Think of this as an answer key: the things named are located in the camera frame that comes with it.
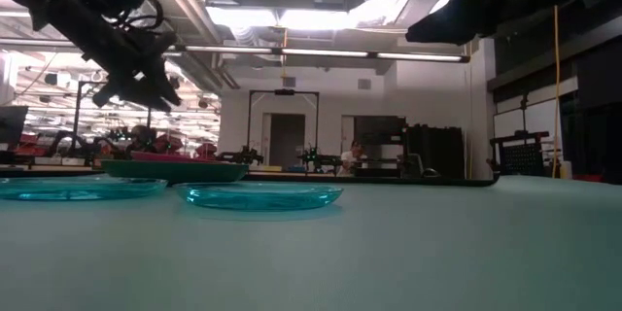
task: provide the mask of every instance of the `transparent blue dish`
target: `transparent blue dish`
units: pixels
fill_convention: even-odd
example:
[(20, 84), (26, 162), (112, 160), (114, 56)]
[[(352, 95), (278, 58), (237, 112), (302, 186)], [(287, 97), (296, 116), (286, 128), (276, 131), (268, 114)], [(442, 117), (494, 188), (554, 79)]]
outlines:
[(16, 200), (125, 199), (159, 194), (164, 180), (85, 176), (0, 179), (0, 198)]
[(343, 189), (295, 184), (180, 184), (177, 193), (197, 206), (245, 211), (285, 211), (321, 208), (331, 204)]

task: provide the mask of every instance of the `yellow cable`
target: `yellow cable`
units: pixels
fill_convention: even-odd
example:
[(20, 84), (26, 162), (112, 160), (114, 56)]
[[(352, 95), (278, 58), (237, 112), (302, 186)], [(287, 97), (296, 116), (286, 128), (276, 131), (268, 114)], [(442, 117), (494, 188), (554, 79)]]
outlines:
[[(468, 46), (468, 56), (472, 58), (473, 56), (473, 42), (471, 41)], [(471, 60), (468, 64), (468, 68), (470, 70), (468, 77), (468, 96), (469, 96), (469, 104), (470, 104), (470, 135), (468, 137), (469, 142), (469, 160), (468, 160), (468, 179), (471, 180), (473, 178), (473, 61)]]
[(555, 169), (557, 168), (557, 138), (558, 138), (558, 127), (557, 123), (559, 122), (559, 110), (560, 110), (560, 78), (561, 78), (561, 67), (560, 67), (560, 26), (559, 26), (559, 10), (557, 5), (554, 8), (555, 18), (554, 18), (554, 26), (555, 26), (555, 68), (556, 68), (556, 81), (555, 81), (555, 132), (553, 139), (553, 179), (555, 179)]
[[(283, 28), (284, 30), (284, 34), (283, 34), (283, 47), (286, 48), (288, 46), (288, 28)], [(281, 65), (283, 66), (283, 68), (281, 69), (281, 78), (285, 79), (285, 77), (287, 77), (287, 72), (286, 72), (286, 67), (285, 67), (285, 63), (286, 63), (286, 59), (287, 57), (283, 54), (281, 56)]]

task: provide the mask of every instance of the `green tray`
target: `green tray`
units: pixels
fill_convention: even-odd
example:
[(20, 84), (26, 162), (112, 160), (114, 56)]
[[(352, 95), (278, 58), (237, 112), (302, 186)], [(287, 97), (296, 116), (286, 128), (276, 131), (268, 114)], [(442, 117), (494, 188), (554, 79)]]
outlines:
[(169, 185), (235, 182), (249, 171), (246, 164), (102, 160), (101, 165), (113, 177), (160, 179), (168, 181)]

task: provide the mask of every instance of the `door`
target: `door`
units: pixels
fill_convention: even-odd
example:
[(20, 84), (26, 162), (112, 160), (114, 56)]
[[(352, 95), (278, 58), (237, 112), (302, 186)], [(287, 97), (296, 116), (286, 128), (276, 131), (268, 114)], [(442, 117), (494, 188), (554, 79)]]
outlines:
[(350, 151), (354, 141), (354, 117), (341, 117), (341, 153)]
[(298, 166), (304, 149), (304, 115), (273, 114), (270, 123), (270, 165), (284, 170)]
[(261, 155), (263, 156), (263, 163), (270, 164), (270, 131), (272, 124), (272, 115), (269, 113), (263, 114), (263, 127), (261, 129)]

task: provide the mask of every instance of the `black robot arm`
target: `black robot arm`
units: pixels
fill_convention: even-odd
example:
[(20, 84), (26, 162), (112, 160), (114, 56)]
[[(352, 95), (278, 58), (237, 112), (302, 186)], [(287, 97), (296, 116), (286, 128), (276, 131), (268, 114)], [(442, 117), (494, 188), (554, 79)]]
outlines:
[[(108, 72), (108, 84), (93, 96), (98, 106), (113, 95), (162, 111), (165, 102), (179, 105), (180, 98), (168, 82), (162, 54), (176, 42), (171, 32), (154, 29), (164, 20), (157, 0), (155, 16), (131, 17), (145, 0), (13, 0), (28, 8), (33, 29), (52, 25)], [(139, 26), (139, 21), (152, 20)], [(142, 73), (144, 77), (137, 80)]]

